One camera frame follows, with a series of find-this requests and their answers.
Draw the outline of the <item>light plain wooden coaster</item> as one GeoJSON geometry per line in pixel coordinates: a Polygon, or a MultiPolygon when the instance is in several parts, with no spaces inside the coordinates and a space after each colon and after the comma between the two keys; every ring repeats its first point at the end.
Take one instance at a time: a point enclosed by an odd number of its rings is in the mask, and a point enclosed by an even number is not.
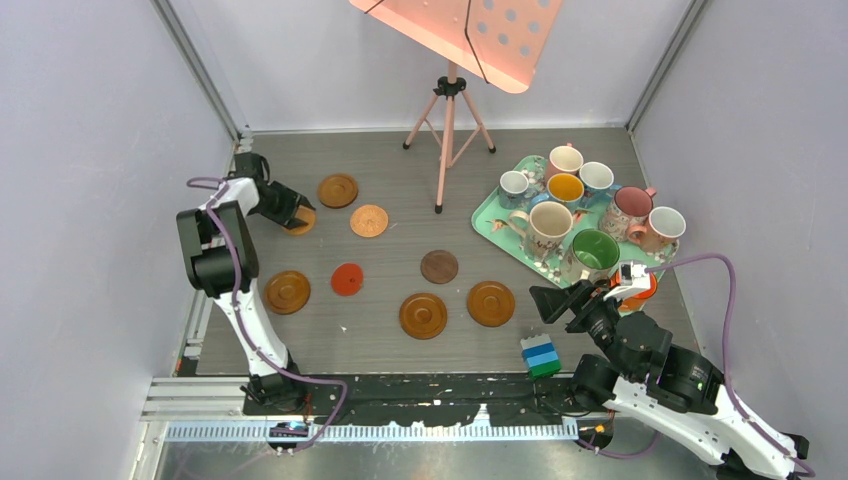
{"type": "Polygon", "coordinates": [[[316,212],[313,209],[300,206],[290,222],[283,231],[292,236],[302,236],[311,231],[316,223],[316,212]]]}

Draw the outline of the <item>woven rattan coaster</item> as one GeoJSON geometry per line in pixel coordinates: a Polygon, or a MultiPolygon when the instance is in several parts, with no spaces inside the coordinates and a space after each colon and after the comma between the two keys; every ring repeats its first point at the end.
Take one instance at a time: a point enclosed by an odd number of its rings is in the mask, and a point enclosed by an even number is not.
{"type": "Polygon", "coordinates": [[[350,228],[358,236],[374,238],[381,235],[389,223],[388,213],[380,206],[366,204],[358,207],[351,215],[350,228]]]}

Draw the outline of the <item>large ridged brown wooden coaster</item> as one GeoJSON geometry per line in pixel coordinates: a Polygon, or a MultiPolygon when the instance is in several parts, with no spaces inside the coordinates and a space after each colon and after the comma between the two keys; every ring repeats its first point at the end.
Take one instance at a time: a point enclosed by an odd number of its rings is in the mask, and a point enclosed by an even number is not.
{"type": "Polygon", "coordinates": [[[275,314],[290,315],[301,310],[311,296],[308,278],[295,270],[273,275],[265,285],[264,301],[275,314]]]}

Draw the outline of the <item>red round paper coaster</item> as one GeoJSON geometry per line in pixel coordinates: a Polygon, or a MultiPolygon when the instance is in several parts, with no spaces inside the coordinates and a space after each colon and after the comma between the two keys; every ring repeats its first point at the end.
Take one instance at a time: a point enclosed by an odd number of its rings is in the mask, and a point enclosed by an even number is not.
{"type": "Polygon", "coordinates": [[[355,263],[344,263],[333,272],[330,285],[337,295],[352,296],[361,290],[363,282],[362,268],[355,263]]]}

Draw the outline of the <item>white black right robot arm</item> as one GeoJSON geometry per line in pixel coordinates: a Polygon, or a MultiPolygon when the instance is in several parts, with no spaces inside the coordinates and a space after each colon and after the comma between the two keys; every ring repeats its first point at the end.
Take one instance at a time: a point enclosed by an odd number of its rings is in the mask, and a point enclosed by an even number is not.
{"type": "Polygon", "coordinates": [[[581,357],[570,381],[584,410],[623,413],[672,439],[716,468],[720,479],[800,479],[809,442],[781,433],[745,409],[729,378],[700,354],[673,344],[669,331],[643,312],[622,316],[622,299],[647,280],[580,280],[567,288],[532,286],[546,324],[566,312],[569,333],[585,333],[599,348],[581,357]]]}

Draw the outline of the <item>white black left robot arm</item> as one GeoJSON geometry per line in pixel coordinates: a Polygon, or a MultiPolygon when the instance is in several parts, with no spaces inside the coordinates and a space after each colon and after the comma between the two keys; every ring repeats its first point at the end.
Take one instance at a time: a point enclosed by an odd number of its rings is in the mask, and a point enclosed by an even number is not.
{"type": "Polygon", "coordinates": [[[213,192],[201,206],[176,216],[188,281],[230,321],[248,360],[249,377],[241,387],[247,399],[296,413],[306,402],[306,382],[259,298],[260,265],[246,219],[258,214],[286,231],[304,230],[313,224],[315,208],[271,179],[267,159],[254,152],[236,154],[224,178],[195,177],[186,184],[213,192]]]}

